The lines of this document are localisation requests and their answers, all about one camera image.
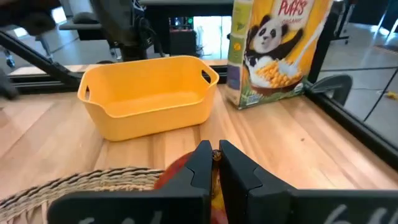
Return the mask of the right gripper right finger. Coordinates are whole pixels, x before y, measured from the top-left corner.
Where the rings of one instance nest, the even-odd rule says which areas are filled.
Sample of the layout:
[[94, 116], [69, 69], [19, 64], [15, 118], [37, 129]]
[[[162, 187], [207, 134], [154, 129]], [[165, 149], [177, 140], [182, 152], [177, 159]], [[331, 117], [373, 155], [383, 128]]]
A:
[[296, 189], [229, 141], [219, 149], [229, 224], [398, 224], [398, 190]]

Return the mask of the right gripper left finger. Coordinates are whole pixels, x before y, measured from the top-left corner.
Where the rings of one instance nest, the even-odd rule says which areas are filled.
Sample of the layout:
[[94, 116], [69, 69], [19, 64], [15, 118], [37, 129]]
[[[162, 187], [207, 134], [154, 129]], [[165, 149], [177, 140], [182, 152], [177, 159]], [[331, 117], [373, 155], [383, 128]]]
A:
[[66, 194], [51, 204], [48, 224], [209, 224], [212, 162], [202, 141], [162, 188]]

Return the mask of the red yellow apple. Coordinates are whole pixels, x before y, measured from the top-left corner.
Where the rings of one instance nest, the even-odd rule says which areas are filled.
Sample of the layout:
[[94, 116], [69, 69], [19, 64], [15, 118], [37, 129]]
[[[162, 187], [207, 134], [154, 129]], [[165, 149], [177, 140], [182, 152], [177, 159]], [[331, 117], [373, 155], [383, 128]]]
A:
[[[161, 189], [189, 160], [192, 152], [186, 153], [164, 170], [162, 175], [154, 184], [154, 189]], [[213, 151], [212, 167], [212, 188], [211, 188], [211, 224], [228, 224], [228, 218], [225, 210], [223, 194], [221, 190], [220, 174], [218, 162], [221, 159], [219, 150]]]

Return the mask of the yellow plastic basket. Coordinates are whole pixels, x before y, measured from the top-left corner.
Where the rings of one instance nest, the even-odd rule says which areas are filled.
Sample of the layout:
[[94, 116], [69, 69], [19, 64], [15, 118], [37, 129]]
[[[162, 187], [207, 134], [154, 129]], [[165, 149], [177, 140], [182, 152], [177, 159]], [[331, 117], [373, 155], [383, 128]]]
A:
[[197, 57], [162, 57], [87, 70], [77, 97], [109, 141], [123, 141], [205, 122], [218, 73]]

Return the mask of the yellow panda cereal box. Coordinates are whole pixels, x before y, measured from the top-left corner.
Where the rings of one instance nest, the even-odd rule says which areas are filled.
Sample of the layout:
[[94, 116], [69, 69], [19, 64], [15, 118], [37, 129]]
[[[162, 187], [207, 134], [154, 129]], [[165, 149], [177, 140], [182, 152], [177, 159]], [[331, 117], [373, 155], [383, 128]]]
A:
[[243, 109], [303, 93], [333, 0], [234, 0], [226, 92]]

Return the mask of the round woven placemat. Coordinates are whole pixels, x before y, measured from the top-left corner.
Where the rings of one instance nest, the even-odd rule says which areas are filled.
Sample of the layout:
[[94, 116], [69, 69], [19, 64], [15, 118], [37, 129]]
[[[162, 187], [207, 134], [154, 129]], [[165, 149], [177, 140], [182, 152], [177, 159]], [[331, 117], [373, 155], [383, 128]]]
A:
[[0, 224], [47, 224], [47, 210], [56, 199], [73, 192], [152, 190], [163, 170], [147, 167], [122, 167], [82, 172], [51, 180], [0, 200]]

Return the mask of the black table clamp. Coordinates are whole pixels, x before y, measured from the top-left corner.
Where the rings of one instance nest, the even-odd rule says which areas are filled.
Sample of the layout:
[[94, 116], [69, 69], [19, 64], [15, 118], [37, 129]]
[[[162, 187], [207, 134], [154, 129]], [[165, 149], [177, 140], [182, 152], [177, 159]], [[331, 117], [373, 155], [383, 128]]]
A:
[[310, 87], [310, 91], [312, 93], [332, 92], [331, 97], [344, 106], [352, 86], [352, 77], [347, 74], [340, 74], [322, 78]]

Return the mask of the black computer box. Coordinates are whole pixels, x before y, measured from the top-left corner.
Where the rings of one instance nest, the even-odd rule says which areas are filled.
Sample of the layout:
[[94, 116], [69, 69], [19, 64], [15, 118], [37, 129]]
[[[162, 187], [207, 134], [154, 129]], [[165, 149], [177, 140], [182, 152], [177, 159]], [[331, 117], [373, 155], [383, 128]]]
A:
[[193, 28], [193, 17], [171, 17], [170, 54], [197, 56], [197, 33]]

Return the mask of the black desk leg beam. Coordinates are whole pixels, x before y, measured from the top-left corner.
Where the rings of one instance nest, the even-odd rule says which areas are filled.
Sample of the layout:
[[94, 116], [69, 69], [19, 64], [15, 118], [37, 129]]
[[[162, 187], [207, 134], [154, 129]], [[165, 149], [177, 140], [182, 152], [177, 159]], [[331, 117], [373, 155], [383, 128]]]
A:
[[79, 87], [82, 74], [72, 72], [63, 65], [49, 60], [20, 40], [13, 38], [13, 36], [1, 30], [0, 45], [43, 70], [47, 75], [61, 81], [63, 84]]

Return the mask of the black office chair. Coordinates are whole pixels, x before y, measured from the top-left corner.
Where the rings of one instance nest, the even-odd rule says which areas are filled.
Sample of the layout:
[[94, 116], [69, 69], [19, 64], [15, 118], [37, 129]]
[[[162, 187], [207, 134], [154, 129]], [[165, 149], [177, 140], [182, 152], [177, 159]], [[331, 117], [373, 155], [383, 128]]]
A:
[[18, 26], [29, 35], [40, 35], [55, 28], [52, 10], [60, 0], [0, 0], [0, 27]]

